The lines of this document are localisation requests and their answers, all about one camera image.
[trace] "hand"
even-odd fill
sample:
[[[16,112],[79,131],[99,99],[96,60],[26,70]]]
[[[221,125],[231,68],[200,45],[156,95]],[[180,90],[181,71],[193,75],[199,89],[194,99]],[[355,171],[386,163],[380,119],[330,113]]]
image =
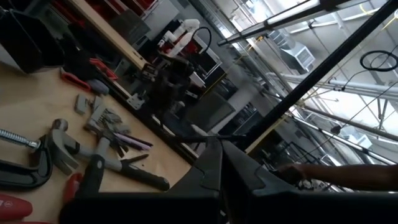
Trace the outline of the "hand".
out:
[[[300,180],[307,179],[301,164],[287,164],[278,168],[284,181],[290,184],[296,184]]]

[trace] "black metal tube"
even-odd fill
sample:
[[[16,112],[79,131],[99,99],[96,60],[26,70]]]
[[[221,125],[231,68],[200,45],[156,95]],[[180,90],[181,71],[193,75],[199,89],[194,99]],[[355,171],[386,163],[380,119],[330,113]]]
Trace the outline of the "black metal tube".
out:
[[[298,4],[294,7],[291,7],[290,9],[286,9],[286,10],[268,18],[264,22],[257,23],[251,27],[248,27],[248,28],[242,30],[241,32],[238,32],[237,34],[233,34],[231,37],[225,38],[225,39],[219,41],[217,44],[219,46],[223,46],[225,44],[232,44],[232,43],[238,42],[240,40],[246,40],[247,38],[250,38],[250,37],[262,35],[265,33],[265,31],[278,30],[278,29],[282,29],[282,28],[297,24],[299,22],[309,21],[310,19],[340,10],[342,8],[337,7],[337,6],[339,6],[340,4],[343,4],[343,3],[347,3],[347,2],[349,3],[350,1],[351,0],[333,0],[333,1],[321,0],[319,5],[317,5],[317,6],[313,6],[311,8],[308,8],[304,11],[298,12],[298,13],[288,16],[286,18],[280,19],[271,24],[269,23],[270,19],[277,17],[281,14],[286,14],[289,11],[294,11],[294,10],[296,10],[295,8],[300,7],[300,5],[307,4],[307,2],[301,2],[300,4]],[[362,2],[365,2],[365,0],[353,1],[351,4],[347,4],[345,6],[345,8],[353,6],[355,4],[362,3]]]
[[[353,35],[348,37],[329,57],[291,91],[284,100],[274,107],[248,133],[245,141],[239,143],[241,149],[247,148],[252,142],[270,128],[291,106],[306,92],[317,84],[334,66],[343,60],[355,47],[361,43],[374,29],[387,19],[398,8],[398,1],[389,0],[372,17],[370,17]]]

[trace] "person's arm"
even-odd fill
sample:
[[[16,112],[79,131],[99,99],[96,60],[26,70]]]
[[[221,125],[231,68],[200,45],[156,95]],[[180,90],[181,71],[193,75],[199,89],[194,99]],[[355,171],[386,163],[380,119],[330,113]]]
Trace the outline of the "person's arm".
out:
[[[293,166],[305,179],[317,179],[354,190],[398,191],[398,165]]]

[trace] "black case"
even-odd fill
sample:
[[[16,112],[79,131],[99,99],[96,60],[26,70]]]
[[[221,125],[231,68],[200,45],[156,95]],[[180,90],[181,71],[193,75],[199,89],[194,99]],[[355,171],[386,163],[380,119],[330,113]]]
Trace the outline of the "black case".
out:
[[[0,15],[0,44],[26,73],[63,65],[63,51],[38,19],[11,9]]]

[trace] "red handle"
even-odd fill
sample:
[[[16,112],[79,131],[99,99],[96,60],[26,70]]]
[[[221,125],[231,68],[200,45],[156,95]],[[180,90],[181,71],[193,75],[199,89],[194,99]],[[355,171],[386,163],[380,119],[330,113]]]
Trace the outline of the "red handle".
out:
[[[71,73],[62,73],[61,79],[67,83],[70,83],[72,85],[75,85],[75,86],[81,88],[82,90],[91,91],[91,87],[89,86],[89,84],[81,81],[78,77],[76,77],[75,75],[73,75]]]
[[[105,73],[108,78],[112,80],[118,79],[118,76],[114,72],[112,72],[112,70],[110,70],[101,60],[97,58],[90,58],[90,63],[100,69],[101,72]]]
[[[83,180],[83,174],[76,173],[70,176],[65,186],[63,193],[63,202],[68,203],[70,200],[75,198],[76,191],[79,189],[79,184]]]
[[[20,220],[30,215],[32,211],[30,202],[0,194],[0,220]]]

